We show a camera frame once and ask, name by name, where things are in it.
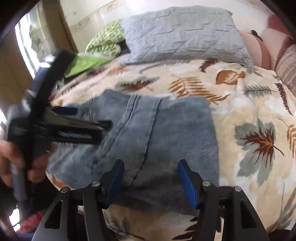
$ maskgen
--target metal screw head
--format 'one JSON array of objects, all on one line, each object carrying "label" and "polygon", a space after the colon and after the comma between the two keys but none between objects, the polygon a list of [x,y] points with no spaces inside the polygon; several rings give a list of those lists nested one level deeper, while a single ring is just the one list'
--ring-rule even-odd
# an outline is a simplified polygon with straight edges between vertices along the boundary
[{"label": "metal screw head", "polygon": [[211,183],[209,181],[203,181],[202,184],[205,186],[205,187],[209,187],[211,186]]},{"label": "metal screw head", "polygon": [[97,186],[100,186],[100,184],[101,184],[101,183],[100,183],[99,181],[93,181],[91,185],[92,185],[93,187],[97,187]]},{"label": "metal screw head", "polygon": [[241,188],[240,186],[235,186],[235,187],[234,187],[234,190],[235,190],[236,192],[240,192],[240,191],[242,190],[242,188]]},{"label": "metal screw head", "polygon": [[70,190],[70,188],[68,188],[68,187],[63,187],[61,190],[60,190],[60,192],[61,193],[66,193],[66,192],[68,192]]}]

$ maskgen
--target bedding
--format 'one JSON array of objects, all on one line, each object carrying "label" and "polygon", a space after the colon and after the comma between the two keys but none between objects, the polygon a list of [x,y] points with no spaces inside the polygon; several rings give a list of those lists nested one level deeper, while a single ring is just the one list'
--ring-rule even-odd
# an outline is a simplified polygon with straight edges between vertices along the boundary
[{"label": "bedding", "polygon": [[276,73],[283,83],[296,96],[296,45],[291,45],[280,59]]},{"label": "bedding", "polygon": [[[58,93],[52,104],[83,104],[105,89],[170,99],[204,97],[219,147],[219,185],[241,186],[267,232],[291,228],[296,221],[296,98],[277,74],[216,60],[120,66],[127,58],[117,58],[101,74]],[[48,176],[59,188],[69,185],[54,173]],[[110,229],[134,240],[190,239],[198,220],[118,205],[104,215]]]},{"label": "bedding", "polygon": [[231,15],[222,8],[190,6],[123,19],[121,26],[131,55],[122,64],[218,59],[252,68],[253,61]]}]

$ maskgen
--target white wall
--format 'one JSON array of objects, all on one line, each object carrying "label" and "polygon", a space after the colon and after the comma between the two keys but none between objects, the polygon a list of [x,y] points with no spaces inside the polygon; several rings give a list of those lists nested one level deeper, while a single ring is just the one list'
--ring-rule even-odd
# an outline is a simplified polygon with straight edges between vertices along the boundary
[{"label": "white wall", "polygon": [[237,28],[256,30],[260,35],[272,13],[260,0],[61,0],[70,31],[79,51],[84,52],[92,37],[107,23],[172,6],[221,7],[233,13]]}]

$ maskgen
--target blue-gray fabric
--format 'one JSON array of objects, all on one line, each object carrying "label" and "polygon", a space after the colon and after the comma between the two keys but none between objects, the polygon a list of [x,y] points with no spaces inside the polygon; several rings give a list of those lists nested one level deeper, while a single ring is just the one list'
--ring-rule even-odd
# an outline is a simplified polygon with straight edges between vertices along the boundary
[{"label": "blue-gray fabric", "polygon": [[170,7],[121,21],[131,55],[121,64],[217,59],[253,68],[232,13],[204,6]]},{"label": "blue-gray fabric", "polygon": [[48,171],[73,188],[99,180],[117,159],[125,163],[116,204],[143,211],[193,214],[178,178],[186,159],[204,180],[218,184],[218,145],[206,99],[178,100],[106,90],[78,107],[87,120],[112,120],[99,146],[60,144]]}]

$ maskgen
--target gray quilted pillow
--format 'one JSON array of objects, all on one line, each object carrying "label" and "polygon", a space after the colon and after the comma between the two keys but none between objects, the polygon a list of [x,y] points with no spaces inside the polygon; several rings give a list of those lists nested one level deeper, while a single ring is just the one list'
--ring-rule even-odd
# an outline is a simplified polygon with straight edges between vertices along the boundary
[{"label": "gray quilted pillow", "polygon": [[253,60],[231,15],[222,8],[191,6],[123,19],[131,55],[122,64],[217,59],[252,68]]}]

